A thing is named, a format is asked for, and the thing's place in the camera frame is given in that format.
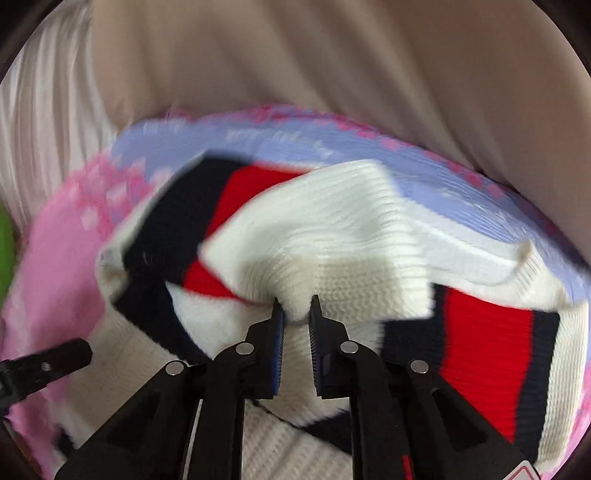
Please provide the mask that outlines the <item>white red black knit sweater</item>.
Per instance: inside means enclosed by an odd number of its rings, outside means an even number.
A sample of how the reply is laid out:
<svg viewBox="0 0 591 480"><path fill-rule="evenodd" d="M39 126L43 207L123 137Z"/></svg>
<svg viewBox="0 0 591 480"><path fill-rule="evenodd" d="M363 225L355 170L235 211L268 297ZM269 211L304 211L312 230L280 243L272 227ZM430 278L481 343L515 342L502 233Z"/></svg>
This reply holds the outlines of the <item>white red black knit sweater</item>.
<svg viewBox="0 0 591 480"><path fill-rule="evenodd" d="M56 410L86 442L167 362L204 364L286 312L280 389L245 407L247 479L348 479L348 400L312 378L308 309L384 358L423 359L540 473L581 403L589 304L531 240L505 243L405 198L384 165L314 170L200 157L127 212L102 246L91 364Z"/></svg>

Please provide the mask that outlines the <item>green plush pillow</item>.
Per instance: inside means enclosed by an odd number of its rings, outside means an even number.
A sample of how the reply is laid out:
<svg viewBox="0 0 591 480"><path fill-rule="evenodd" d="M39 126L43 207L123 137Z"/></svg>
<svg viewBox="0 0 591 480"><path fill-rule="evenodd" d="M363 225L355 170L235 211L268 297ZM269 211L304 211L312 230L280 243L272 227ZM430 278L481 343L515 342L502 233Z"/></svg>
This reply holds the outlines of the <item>green plush pillow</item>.
<svg viewBox="0 0 591 480"><path fill-rule="evenodd" d="M0 210L0 302L9 290L16 265L15 235L6 210Z"/></svg>

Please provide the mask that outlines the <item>pink floral bed sheet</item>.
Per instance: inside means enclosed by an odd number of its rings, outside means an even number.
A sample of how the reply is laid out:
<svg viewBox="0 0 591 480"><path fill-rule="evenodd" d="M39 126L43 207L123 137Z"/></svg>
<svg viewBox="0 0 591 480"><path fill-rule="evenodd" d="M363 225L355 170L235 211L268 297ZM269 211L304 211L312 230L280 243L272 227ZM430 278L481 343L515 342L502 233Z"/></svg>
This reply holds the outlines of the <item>pink floral bed sheet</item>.
<svg viewBox="0 0 591 480"><path fill-rule="evenodd" d="M381 161L406 197L489 238L533 242L570 299L590 296L590 274L576 249L518 194L373 128L276 106L198 120L146 121L75 170L29 231L3 309L5 357L33 353L106 325L101 344L122 366L121 373L102 377L108 396L120 400L154 372L163 355L107 312L95 280L95 261L131 210L166 176L205 151L298 166Z"/></svg>

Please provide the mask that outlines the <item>white satin curtain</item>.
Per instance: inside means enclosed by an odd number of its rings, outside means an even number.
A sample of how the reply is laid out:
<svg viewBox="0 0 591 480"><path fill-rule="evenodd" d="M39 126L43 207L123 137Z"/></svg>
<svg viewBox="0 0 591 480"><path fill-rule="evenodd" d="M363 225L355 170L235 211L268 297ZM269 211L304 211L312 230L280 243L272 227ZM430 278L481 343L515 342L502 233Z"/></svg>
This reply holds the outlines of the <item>white satin curtain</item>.
<svg viewBox="0 0 591 480"><path fill-rule="evenodd" d="M92 12L63 2L1 82L1 203L20 230L116 136L93 72Z"/></svg>

